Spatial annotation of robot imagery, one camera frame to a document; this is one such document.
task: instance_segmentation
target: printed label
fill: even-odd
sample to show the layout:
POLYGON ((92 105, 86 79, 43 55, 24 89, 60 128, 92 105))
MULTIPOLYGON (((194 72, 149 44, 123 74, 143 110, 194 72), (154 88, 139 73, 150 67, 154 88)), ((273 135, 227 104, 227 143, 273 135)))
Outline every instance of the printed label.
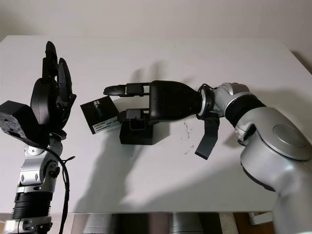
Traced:
POLYGON ((95 133, 101 132, 107 128, 113 127, 115 125, 119 124, 119 121, 117 120, 117 117, 110 118, 106 121, 103 121, 101 123, 97 123, 93 125, 93 129, 95 133))

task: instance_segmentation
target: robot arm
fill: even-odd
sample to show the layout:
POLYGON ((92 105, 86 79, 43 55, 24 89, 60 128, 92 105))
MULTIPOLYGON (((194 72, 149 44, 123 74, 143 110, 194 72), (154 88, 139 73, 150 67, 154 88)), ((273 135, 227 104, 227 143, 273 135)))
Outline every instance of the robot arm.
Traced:
POLYGON ((215 104, 245 145, 244 172, 277 193, 276 232, 312 232, 311 144, 290 120, 263 105, 245 85, 224 83, 214 93, 215 104))
POLYGON ((150 96, 150 107, 141 109, 148 112, 144 117, 125 114, 130 118, 118 118, 130 124, 138 120, 155 124, 196 114, 205 122, 205 135, 195 154, 204 159, 217 140, 219 118, 225 117, 235 128, 238 142, 245 146, 241 154, 244 172, 277 193, 273 210, 276 232, 312 233, 312 146, 294 124, 276 109, 266 107, 246 85, 224 83, 213 89, 203 84, 196 92, 178 82, 153 81, 107 87, 104 94, 150 96), (143 89, 147 85, 149 93, 143 89))
POLYGON ((24 143, 25 161, 19 173, 12 219, 6 221, 4 233, 46 234, 51 226, 50 202, 56 179, 63 168, 65 200, 60 234, 67 216, 69 199, 68 172, 63 160, 62 130, 76 99, 64 59, 58 58, 52 42, 46 44, 42 78, 35 83, 30 107, 7 101, 0 105, 0 127, 24 143))

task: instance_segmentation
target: white table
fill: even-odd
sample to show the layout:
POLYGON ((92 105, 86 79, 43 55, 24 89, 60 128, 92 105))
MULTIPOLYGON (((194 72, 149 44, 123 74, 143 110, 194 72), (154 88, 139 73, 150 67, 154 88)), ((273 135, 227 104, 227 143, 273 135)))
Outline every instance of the white table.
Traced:
MULTIPOLYGON (((194 154, 203 121, 189 117, 155 126, 153 146, 121 145, 119 128, 92 135, 80 105, 103 96, 104 87, 153 79, 197 89, 241 82, 278 108, 312 140, 312 77, 287 48, 264 39, 114 39, 7 37, 0 44, 0 101, 25 104, 41 77, 47 40, 66 59, 77 100, 65 127, 62 157, 71 182, 69 212, 271 210, 275 194, 252 182, 240 167, 243 147, 222 119, 218 142, 205 161, 194 154), (142 76, 132 75, 142 69, 142 76)), ((119 110, 146 107, 147 97, 116 100, 119 110)), ((11 212, 24 144, 0 133, 0 212, 11 212)), ((63 206, 58 179, 51 210, 63 206)))

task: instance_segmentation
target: white wall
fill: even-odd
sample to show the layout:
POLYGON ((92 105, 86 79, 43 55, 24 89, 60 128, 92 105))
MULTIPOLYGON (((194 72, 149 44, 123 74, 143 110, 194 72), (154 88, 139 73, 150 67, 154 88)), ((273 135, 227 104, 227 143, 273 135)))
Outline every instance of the white wall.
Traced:
POLYGON ((6 35, 281 39, 312 64, 311 0, 1 0, 6 35))

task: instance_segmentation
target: black card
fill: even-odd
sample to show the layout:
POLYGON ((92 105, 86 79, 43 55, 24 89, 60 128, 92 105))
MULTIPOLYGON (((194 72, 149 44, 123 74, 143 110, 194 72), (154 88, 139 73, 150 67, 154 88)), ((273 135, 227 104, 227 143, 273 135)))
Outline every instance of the black card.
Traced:
POLYGON ((110 96, 80 105, 92 134, 119 124, 119 114, 110 96))

